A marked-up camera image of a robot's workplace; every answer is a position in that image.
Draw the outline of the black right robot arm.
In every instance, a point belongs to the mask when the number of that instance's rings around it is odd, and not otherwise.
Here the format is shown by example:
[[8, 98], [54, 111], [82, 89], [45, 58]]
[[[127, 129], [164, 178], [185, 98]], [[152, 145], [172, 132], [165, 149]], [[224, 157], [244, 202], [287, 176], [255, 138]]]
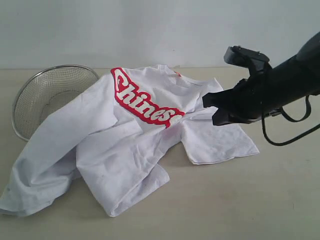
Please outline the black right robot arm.
[[227, 64], [247, 68], [249, 77], [233, 88], [209, 92], [202, 98], [205, 108], [216, 107], [215, 126], [250, 124], [281, 107], [320, 93], [320, 35], [315, 34], [298, 53], [276, 67], [258, 51], [230, 46], [223, 57]]

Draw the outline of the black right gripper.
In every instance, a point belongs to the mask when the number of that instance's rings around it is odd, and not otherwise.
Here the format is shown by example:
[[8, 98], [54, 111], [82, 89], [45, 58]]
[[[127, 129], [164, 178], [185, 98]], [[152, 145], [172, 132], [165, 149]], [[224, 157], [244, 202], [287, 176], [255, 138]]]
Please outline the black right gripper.
[[234, 88], [206, 93], [202, 104], [204, 108], [218, 108], [212, 115], [214, 126], [256, 122], [282, 106], [281, 81], [282, 66], [268, 65]]

